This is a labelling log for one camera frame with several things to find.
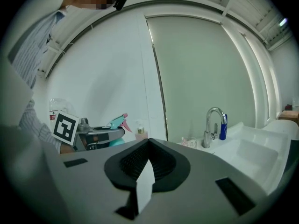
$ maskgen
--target small white container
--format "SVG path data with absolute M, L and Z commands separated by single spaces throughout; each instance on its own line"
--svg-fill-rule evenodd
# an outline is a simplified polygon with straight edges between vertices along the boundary
M 142 120 L 138 120 L 137 125 L 138 125 L 137 133 L 135 133 L 136 140 L 148 139 L 149 138 L 148 132 L 144 130 Z
M 186 147 L 197 149 L 198 140 L 194 137 L 182 137 L 181 144 Z

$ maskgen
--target sink basin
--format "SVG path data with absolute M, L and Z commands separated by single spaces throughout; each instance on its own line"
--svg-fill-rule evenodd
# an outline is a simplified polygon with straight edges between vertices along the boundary
M 216 148 L 213 154 L 236 167 L 260 186 L 264 186 L 278 158 L 277 151 L 246 140 L 232 140 Z
M 298 128 L 290 129 L 287 125 L 277 120 L 275 124 L 257 129 L 240 122 L 228 128 L 225 140 L 213 140 L 209 148 L 198 144 L 197 149 L 220 157 L 270 194 L 284 173 L 291 137 L 299 133 Z

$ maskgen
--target soap dispenser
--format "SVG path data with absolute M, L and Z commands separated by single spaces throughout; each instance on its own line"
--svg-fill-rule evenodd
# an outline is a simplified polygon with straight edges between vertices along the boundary
M 148 132 L 144 130 L 143 122 L 138 120 L 137 125 L 137 133 L 135 133 L 136 140 L 148 139 Z

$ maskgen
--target teal spray bottle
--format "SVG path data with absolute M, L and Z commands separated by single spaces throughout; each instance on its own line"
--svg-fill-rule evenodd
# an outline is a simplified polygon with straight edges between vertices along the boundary
M 119 116 L 119 117 L 111 120 L 109 122 L 110 128 L 111 129 L 117 129 L 118 126 L 122 126 L 126 130 L 128 130 L 129 132 L 132 132 L 132 130 L 127 125 L 127 120 L 126 120 L 127 116 L 128 116 L 128 114 L 125 113 L 125 114 L 123 114 L 123 115 L 121 115 L 121 116 Z M 123 138 L 120 138 L 120 139 L 111 141 L 109 147 L 117 146 L 117 145 L 124 144 L 124 143 L 125 143 L 125 140 Z

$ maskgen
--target faucet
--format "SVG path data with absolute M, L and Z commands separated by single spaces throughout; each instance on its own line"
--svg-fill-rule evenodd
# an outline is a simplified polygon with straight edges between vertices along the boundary
M 204 132 L 204 141 L 202 145 L 204 148 L 209 148 L 211 140 L 214 140 L 215 138 L 218 137 L 218 124 L 216 123 L 214 126 L 214 133 L 211 133 L 211 129 L 210 129 L 210 118 L 211 118 L 211 114 L 214 111 L 220 115 L 222 124 L 228 123 L 225 114 L 220 108 L 212 107 L 211 109 L 208 110 L 206 114 L 206 130 Z

